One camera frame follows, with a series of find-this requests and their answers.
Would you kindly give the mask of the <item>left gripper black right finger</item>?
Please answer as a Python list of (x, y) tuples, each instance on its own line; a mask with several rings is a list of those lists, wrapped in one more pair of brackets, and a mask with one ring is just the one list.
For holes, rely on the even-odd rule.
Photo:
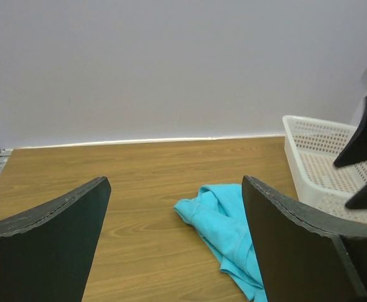
[(244, 176), (243, 203), (268, 301), (367, 301), (367, 224)]

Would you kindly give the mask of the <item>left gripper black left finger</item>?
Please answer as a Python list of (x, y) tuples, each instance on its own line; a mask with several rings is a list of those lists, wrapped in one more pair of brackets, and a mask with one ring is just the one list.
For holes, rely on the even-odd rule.
[(110, 195), (98, 177), (0, 220), (0, 301), (82, 301)]

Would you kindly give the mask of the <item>white plastic basket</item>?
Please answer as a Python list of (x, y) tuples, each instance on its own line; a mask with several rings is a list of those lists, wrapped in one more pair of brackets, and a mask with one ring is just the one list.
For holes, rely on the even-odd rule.
[(367, 184), (367, 162), (336, 169), (333, 162), (355, 127), (286, 115), (285, 153), (300, 202), (332, 216), (367, 224), (367, 210), (348, 210), (346, 202)]

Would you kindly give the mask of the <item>turquoise t shirt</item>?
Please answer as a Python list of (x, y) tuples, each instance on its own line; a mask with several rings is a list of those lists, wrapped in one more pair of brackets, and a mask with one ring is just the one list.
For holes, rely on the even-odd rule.
[(174, 210), (209, 247), (220, 271), (249, 301), (267, 301), (239, 184), (200, 187), (195, 198), (181, 199)]

